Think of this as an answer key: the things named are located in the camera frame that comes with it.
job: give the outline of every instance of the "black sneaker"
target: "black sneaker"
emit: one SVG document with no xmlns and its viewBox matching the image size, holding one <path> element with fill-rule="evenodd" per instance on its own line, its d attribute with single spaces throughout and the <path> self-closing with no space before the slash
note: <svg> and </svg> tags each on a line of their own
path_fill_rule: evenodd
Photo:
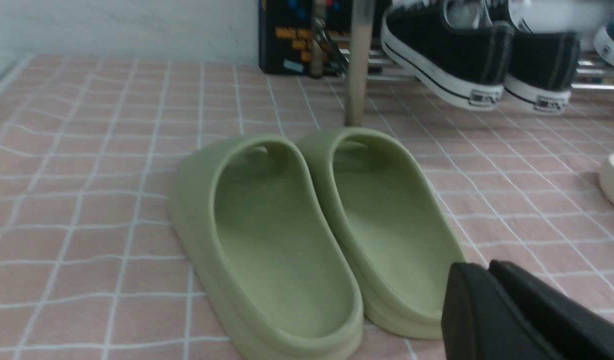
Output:
<svg viewBox="0 0 614 360">
<path fill-rule="evenodd" d="M 536 114 L 559 115 L 571 98 L 571 83 L 580 58 L 576 32 L 532 31 L 509 0 L 492 0 L 491 20 L 516 31 L 505 89 L 518 107 Z"/>
<path fill-rule="evenodd" d="M 382 48 L 437 96 L 492 110 L 503 93 L 513 28 L 491 23 L 484 0 L 411 0 L 382 20 Z"/>
</svg>

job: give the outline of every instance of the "green slide sandal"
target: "green slide sandal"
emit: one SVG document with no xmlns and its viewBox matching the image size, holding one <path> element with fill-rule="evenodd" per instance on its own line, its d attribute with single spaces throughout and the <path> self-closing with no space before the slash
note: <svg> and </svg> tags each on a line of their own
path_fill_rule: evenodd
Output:
<svg viewBox="0 0 614 360">
<path fill-rule="evenodd" d="M 341 360 L 362 297 L 298 148 L 234 137 L 186 158 L 170 217 L 232 342 L 250 360 Z"/>
<path fill-rule="evenodd" d="M 370 129 L 326 130 L 297 145 L 366 315 L 398 335 L 441 338 L 449 267 L 465 257 L 416 160 Z"/>
</svg>

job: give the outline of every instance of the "white wall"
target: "white wall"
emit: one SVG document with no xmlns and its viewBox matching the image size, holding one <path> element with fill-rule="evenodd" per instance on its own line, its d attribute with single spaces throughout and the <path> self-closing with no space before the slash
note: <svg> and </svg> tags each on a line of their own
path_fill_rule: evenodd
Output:
<svg viewBox="0 0 614 360">
<path fill-rule="evenodd" d="M 0 0 L 16 52 L 257 63 L 257 0 Z"/>
</svg>

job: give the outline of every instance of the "sneaker heel label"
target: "sneaker heel label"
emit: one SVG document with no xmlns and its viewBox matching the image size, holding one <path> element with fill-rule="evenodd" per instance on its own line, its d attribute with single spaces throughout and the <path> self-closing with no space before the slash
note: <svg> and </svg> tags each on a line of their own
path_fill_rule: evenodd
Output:
<svg viewBox="0 0 614 360">
<path fill-rule="evenodd" d="M 565 98 L 538 96 L 533 109 L 544 113 L 559 113 L 569 103 Z"/>
<path fill-rule="evenodd" d="M 500 100 L 501 92 L 472 90 L 469 105 L 472 107 L 491 107 Z"/>
</svg>

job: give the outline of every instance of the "black plastic object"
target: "black plastic object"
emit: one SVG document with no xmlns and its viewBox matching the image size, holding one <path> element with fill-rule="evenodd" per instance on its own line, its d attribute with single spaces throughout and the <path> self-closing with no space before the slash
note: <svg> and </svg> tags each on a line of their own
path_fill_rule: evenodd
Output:
<svg viewBox="0 0 614 360">
<path fill-rule="evenodd" d="M 486 269 L 451 265 L 442 315 L 447 360 L 564 360 Z"/>
<path fill-rule="evenodd" d="M 524 317 L 568 360 L 614 360 L 614 324 L 523 268 L 493 260 L 489 272 Z"/>
</svg>

